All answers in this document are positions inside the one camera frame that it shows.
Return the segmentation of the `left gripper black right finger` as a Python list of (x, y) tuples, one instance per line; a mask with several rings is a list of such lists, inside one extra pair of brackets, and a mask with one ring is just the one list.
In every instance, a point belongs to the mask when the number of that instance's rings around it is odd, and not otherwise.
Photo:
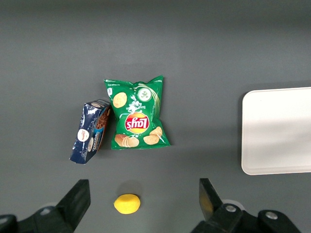
[(199, 180), (199, 203), (205, 220), (193, 233), (299, 233), (282, 212), (261, 210), (253, 216), (233, 203), (223, 203), (208, 178)]

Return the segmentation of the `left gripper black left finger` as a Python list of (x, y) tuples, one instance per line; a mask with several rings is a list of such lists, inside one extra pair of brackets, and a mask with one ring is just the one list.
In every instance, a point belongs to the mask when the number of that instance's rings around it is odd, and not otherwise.
[(12, 214), (0, 216), (2, 233), (72, 233), (90, 206), (89, 180), (79, 180), (55, 205), (37, 210), (18, 221)]

